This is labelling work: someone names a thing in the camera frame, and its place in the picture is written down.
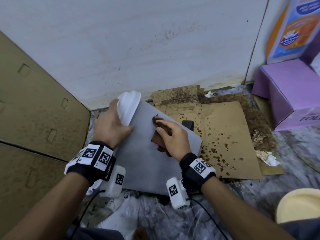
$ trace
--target yellow bowl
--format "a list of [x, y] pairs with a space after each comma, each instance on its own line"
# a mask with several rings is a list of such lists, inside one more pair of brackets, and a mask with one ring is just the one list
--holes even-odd
[[279, 202], [275, 220], [278, 224], [320, 217], [320, 190], [296, 189]]

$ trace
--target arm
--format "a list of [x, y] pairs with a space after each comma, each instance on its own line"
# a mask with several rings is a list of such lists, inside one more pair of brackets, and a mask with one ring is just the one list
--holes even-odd
[[[169, 136], [165, 130], [157, 127], [166, 149], [173, 158], [180, 162], [187, 153], [191, 152], [188, 134], [177, 123], [163, 120], [160, 122], [172, 130], [172, 136]], [[240, 199], [218, 178], [209, 178], [202, 185], [201, 191], [233, 239], [294, 240], [289, 233], [276, 223]]]
[[[93, 135], [94, 141], [103, 141], [113, 149], [133, 131], [132, 127], [121, 124], [117, 102], [117, 99], [113, 100], [108, 111], [95, 121]], [[89, 187], [87, 178], [75, 172], [68, 172], [2, 240], [62, 239]]]

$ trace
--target person's left hand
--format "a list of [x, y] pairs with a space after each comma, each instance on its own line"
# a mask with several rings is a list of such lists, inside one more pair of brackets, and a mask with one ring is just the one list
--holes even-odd
[[117, 112], [118, 99], [114, 99], [109, 106], [108, 111], [100, 114], [95, 121], [93, 141], [103, 141], [112, 149], [117, 148], [125, 139], [127, 139], [134, 128], [132, 126], [122, 125]]

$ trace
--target foot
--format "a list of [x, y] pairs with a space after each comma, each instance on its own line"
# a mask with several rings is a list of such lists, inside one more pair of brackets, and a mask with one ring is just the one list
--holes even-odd
[[132, 240], [149, 240], [146, 231], [142, 226], [138, 227], [137, 230], [134, 231]]

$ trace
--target person's right hand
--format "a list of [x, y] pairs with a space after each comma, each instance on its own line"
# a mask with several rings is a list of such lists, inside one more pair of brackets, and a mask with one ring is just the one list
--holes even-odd
[[156, 120], [156, 122], [161, 122], [172, 130], [172, 136], [169, 136], [161, 127], [156, 128], [168, 152], [180, 162], [187, 153], [191, 152], [187, 131], [175, 122], [165, 120]]

